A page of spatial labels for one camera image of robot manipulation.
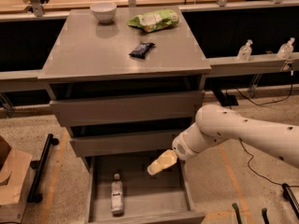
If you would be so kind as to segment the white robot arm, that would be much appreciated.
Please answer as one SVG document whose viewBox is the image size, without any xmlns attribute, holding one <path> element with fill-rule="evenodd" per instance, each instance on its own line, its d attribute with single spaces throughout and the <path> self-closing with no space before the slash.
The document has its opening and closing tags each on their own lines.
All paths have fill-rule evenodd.
<svg viewBox="0 0 299 224">
<path fill-rule="evenodd" d="M 299 167 L 298 126 L 248 119 L 219 105 L 204 105 L 197 111 L 195 122 L 173 140 L 172 148 L 153 161 L 147 171 L 156 175 L 177 160 L 187 161 L 227 139 L 242 141 Z"/>
</svg>

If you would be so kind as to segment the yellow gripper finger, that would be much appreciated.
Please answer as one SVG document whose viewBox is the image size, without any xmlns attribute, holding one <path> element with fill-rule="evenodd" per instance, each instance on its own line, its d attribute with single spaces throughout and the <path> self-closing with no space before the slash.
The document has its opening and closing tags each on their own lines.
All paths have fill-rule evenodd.
<svg viewBox="0 0 299 224">
<path fill-rule="evenodd" d="M 165 170 L 177 163 L 178 156 L 172 149 L 166 150 L 155 161 L 148 166 L 148 173 L 150 175 L 156 175 L 162 170 Z"/>
</svg>

